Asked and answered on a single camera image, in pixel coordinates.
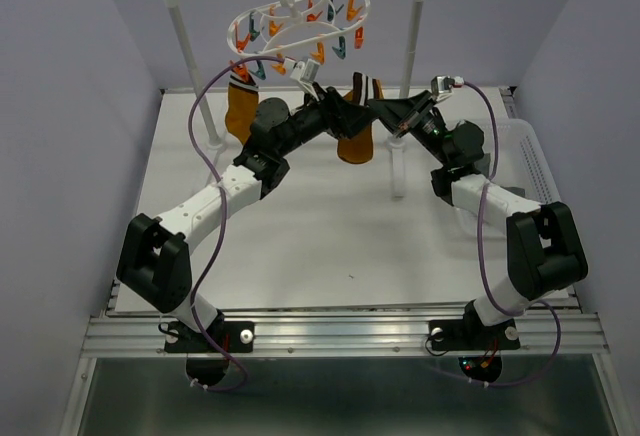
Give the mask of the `orange brown sock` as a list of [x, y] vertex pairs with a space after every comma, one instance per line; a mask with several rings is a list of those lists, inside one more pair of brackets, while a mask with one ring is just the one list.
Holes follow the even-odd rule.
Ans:
[[229, 134], [241, 144], [250, 137], [250, 127], [259, 104], [259, 86], [249, 77], [243, 79], [235, 72], [229, 77], [225, 126]]

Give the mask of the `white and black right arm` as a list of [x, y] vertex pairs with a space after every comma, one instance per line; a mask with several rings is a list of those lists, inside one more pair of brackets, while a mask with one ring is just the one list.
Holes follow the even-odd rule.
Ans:
[[440, 162], [431, 173], [434, 193], [475, 215], [479, 254], [484, 252], [484, 227], [506, 238], [505, 275], [490, 282], [481, 261], [483, 295], [465, 306], [461, 318], [432, 321], [427, 348], [437, 353], [519, 349], [516, 318], [547, 294], [587, 276], [570, 208], [562, 202], [526, 199], [484, 175], [478, 167], [485, 156], [483, 130], [465, 120], [448, 126], [431, 92], [406, 99], [370, 99], [367, 106], [390, 133], [412, 135]]

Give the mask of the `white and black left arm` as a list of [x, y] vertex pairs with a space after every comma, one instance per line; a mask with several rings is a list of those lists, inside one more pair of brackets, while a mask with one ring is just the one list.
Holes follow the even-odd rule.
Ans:
[[199, 349], [215, 348], [222, 340], [223, 317], [199, 293], [203, 279], [192, 275], [194, 250], [211, 233], [223, 238], [231, 216], [275, 190], [289, 171], [287, 155], [303, 144], [322, 134], [336, 138], [341, 148], [370, 143], [376, 116], [368, 101], [379, 94], [377, 83], [354, 85], [346, 94], [316, 88], [291, 110], [279, 98], [261, 100], [231, 86], [225, 124], [241, 152], [224, 171], [211, 166], [211, 183], [183, 203], [130, 221], [117, 279], [188, 328]]

